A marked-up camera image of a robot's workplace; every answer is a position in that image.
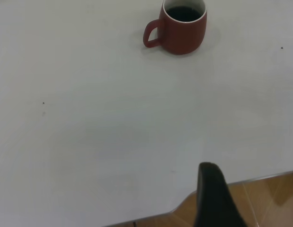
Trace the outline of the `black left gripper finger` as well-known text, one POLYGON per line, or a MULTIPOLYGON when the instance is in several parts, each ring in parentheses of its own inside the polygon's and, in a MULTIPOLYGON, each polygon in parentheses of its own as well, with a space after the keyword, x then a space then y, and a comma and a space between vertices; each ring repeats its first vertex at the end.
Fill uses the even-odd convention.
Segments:
POLYGON ((195 227, 245 227, 221 169, 202 162, 198 168, 195 227))

